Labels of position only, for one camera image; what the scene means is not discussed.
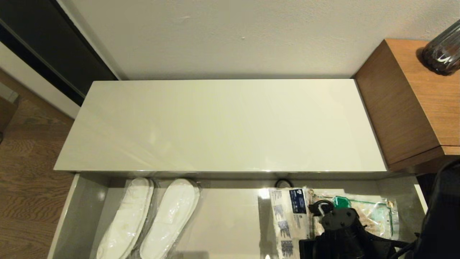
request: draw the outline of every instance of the wooden side table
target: wooden side table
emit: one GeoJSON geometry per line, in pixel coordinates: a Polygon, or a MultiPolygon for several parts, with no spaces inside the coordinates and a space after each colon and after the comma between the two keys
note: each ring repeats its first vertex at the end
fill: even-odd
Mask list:
{"type": "Polygon", "coordinates": [[[460,158],[460,72],[441,76],[416,52],[427,41],[385,39],[355,75],[391,171],[437,171],[460,158]]]}

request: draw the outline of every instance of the open drawer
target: open drawer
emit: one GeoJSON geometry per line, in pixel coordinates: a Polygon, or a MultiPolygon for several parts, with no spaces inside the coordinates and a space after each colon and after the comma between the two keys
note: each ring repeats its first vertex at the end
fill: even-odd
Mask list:
{"type": "MultiPolygon", "coordinates": [[[[195,180],[201,182],[202,200],[169,258],[278,258],[267,189],[276,180],[195,180]]],[[[129,181],[98,173],[76,174],[48,258],[95,258],[129,181]]],[[[160,199],[172,181],[156,181],[154,197],[160,199]]],[[[316,192],[338,189],[395,200],[399,239],[413,241],[414,232],[420,232],[426,204],[414,176],[292,182],[294,187],[308,186],[316,192]]]]}

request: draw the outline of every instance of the green plastic item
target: green plastic item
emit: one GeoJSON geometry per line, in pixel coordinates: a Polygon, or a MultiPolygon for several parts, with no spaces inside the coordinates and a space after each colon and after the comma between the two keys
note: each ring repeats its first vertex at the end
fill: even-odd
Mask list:
{"type": "Polygon", "coordinates": [[[351,202],[348,198],[342,196],[335,196],[332,199],[334,207],[336,208],[351,208],[351,202]]]}

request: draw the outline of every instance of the packaged item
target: packaged item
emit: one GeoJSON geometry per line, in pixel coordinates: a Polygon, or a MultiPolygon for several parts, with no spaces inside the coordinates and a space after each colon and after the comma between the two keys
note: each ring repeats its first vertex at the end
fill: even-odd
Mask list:
{"type": "Polygon", "coordinates": [[[125,259],[136,244],[149,211],[154,184],[136,178],[126,188],[114,220],[98,247],[97,259],[125,259]]]}
{"type": "MultiPolygon", "coordinates": [[[[365,230],[376,236],[397,240],[399,238],[399,218],[396,202],[386,198],[334,192],[315,193],[310,190],[312,201],[329,200],[337,207],[350,207],[356,210],[365,230]]],[[[321,217],[313,217],[313,236],[324,232],[321,217]]]]}
{"type": "Polygon", "coordinates": [[[307,188],[270,190],[279,259],[300,259],[299,240],[311,238],[311,198],[307,188]]]}
{"type": "Polygon", "coordinates": [[[156,216],[139,247],[141,259],[164,259],[192,216],[200,190],[196,183],[177,179],[166,189],[156,216]]]}

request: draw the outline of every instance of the hardwood floor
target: hardwood floor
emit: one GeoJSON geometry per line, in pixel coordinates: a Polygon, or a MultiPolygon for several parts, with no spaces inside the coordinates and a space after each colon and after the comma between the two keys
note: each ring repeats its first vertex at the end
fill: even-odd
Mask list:
{"type": "Polygon", "coordinates": [[[53,166],[71,125],[22,99],[0,144],[0,258],[46,258],[73,175],[53,166]]]}

